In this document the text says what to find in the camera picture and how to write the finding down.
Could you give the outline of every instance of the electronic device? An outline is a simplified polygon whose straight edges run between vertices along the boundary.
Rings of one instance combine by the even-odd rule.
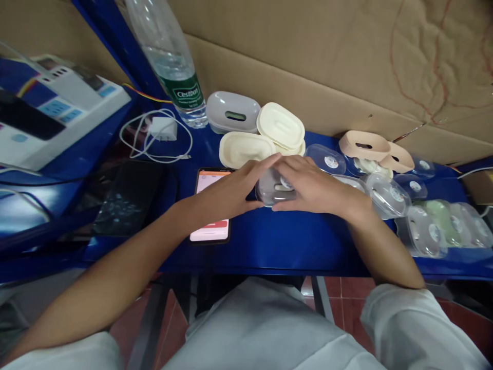
[[[195,193],[198,194],[209,185],[231,174],[233,170],[227,168],[201,168],[197,175]],[[204,226],[190,234],[192,244],[221,244],[230,241],[230,220],[221,220]]]
[[[139,232],[145,226],[163,171],[162,164],[151,161],[131,160],[123,164],[94,221],[93,233],[132,236]]]
[[[0,122],[41,140],[52,139],[65,129],[61,123],[5,90],[0,90]]]
[[[101,87],[94,90],[96,85],[87,84],[67,66],[58,63],[43,66],[3,42],[0,45],[18,54],[23,62],[39,73],[36,80],[52,93],[43,91],[47,95],[46,101],[33,108],[64,127],[51,136],[53,130],[45,132],[45,129],[39,128],[34,132],[32,122],[25,122],[21,127],[0,119],[2,163],[40,170],[131,100],[122,86],[102,77],[98,76],[102,85],[97,85]]]

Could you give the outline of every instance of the white shirt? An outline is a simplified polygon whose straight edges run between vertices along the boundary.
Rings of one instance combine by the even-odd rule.
[[[376,358],[303,303],[294,287],[250,277],[187,331],[170,369],[487,369],[469,337],[428,290],[380,285],[361,316]],[[36,350],[5,370],[123,370],[108,333]]]

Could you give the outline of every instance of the hand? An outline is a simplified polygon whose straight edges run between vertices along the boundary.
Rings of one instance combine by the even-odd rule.
[[[188,198],[195,202],[198,214],[203,216],[200,227],[263,207],[262,202],[246,201],[245,198],[260,176],[280,157],[281,154],[276,153],[261,162],[249,160],[231,175],[224,176],[199,194]]]
[[[273,211],[332,213],[347,221],[373,212],[371,199],[319,169],[310,157],[285,156],[274,164],[296,189],[296,199],[277,203]]]

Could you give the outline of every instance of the plastic bottle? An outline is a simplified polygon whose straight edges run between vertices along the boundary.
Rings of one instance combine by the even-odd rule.
[[[183,122],[205,127],[205,100],[194,61],[169,4],[166,0],[126,0],[126,4],[139,44]]]

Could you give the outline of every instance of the phone screen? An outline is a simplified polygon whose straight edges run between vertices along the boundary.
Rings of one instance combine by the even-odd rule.
[[[197,180],[197,194],[207,188],[209,185],[215,183],[223,176],[227,176],[231,172],[227,171],[200,171]],[[220,241],[226,240],[230,229],[230,221],[222,220],[213,224],[204,226],[202,229],[194,231],[190,234],[191,242],[204,242],[204,241]]]

